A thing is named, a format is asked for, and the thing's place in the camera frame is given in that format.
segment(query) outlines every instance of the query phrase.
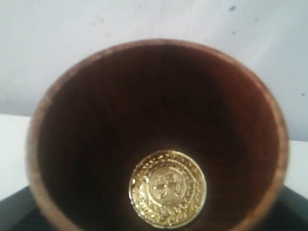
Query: white wall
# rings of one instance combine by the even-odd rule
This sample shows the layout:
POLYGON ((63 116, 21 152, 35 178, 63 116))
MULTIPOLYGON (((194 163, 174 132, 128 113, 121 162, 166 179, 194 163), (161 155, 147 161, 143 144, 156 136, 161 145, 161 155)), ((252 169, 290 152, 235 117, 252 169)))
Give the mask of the white wall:
POLYGON ((307 0, 0 0, 0 113, 30 115, 93 52, 146 38, 206 44, 269 86, 291 138, 308 141, 307 0))

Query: dark wood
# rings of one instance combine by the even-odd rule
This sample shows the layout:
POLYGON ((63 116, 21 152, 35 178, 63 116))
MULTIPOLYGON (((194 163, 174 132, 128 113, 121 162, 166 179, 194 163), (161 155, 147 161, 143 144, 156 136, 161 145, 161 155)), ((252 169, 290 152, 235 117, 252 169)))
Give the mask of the dark wood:
POLYGON ((50 88, 29 129, 29 178, 59 229, 75 230, 70 220, 88 231, 154 231, 130 205, 129 178, 146 155, 177 150, 208 184, 203 211, 179 230, 246 230, 282 186, 287 143, 275 100, 247 68, 207 47, 140 41, 93 55, 50 88))

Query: embossed design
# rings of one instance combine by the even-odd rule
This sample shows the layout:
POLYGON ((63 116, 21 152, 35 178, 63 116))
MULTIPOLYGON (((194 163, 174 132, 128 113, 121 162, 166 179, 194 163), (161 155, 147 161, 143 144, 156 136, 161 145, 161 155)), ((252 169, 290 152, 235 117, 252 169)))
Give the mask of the embossed design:
POLYGON ((157 228, 178 228, 202 210, 206 181, 187 155, 164 150, 144 158, 134 169, 129 198, 137 214, 157 228))

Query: cup rim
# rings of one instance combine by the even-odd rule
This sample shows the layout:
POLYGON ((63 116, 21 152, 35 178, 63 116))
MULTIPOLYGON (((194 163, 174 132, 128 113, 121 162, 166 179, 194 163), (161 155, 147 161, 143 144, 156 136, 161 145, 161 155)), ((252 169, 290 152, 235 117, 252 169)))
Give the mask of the cup rim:
POLYGON ((278 106, 278 103, 274 99, 273 95, 270 93, 268 88, 264 83, 246 66, 236 61, 232 57, 216 50, 211 47, 196 44, 188 41, 173 40, 173 39, 146 39, 140 41, 133 41, 124 44, 119 44, 107 48, 106 50, 99 51, 91 56, 85 58, 81 62, 75 64, 65 73, 63 73, 46 91, 43 98, 40 100, 37 108, 35 109, 28 128, 26 136, 26 173, 30 183, 30 190, 36 200, 38 207, 41 209, 43 215, 47 220, 59 230, 70 230, 70 231, 82 231, 78 225, 73 223, 67 216, 58 208, 58 206, 53 202, 51 196, 49 195, 47 189, 44 186, 42 176, 39 171, 38 163, 38 135, 41 127, 41 123, 45 116, 47 109, 52 103, 52 99, 57 93, 57 91, 64 85, 70 78, 72 78, 75 73, 84 67, 90 65, 91 63, 101 59, 109 54, 116 53, 119 51, 124 51, 134 47, 142 46, 153 46, 153 45, 174 45, 187 47, 194 50, 199 50, 204 53, 213 55, 225 62, 228 62, 234 66, 240 68, 240 70, 245 73, 247 78, 250 78, 257 88, 263 93, 267 104, 270 106, 273 113, 273 118, 277 127, 277 136, 279 138, 279 156, 277 161, 277 166, 273 175, 272 182, 265 192, 263 198, 259 204, 252 210, 249 211, 245 218, 237 223, 234 227, 229 229, 229 231, 244 231, 260 221, 270 210, 271 206, 276 201, 279 192, 283 186, 283 180, 286 174, 286 169, 288 165, 289 157, 289 141, 288 133, 286 129, 286 124, 282 115, 282 111, 278 106))

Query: coin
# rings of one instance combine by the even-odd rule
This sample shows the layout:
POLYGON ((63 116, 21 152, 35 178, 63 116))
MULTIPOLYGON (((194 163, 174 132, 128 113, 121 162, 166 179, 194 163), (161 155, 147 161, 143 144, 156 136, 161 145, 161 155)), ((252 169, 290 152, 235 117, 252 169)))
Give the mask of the coin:
POLYGON ((189 156, 162 150, 137 164, 128 194, 139 217, 156 228, 174 229, 190 223, 201 212, 206 181, 189 156))

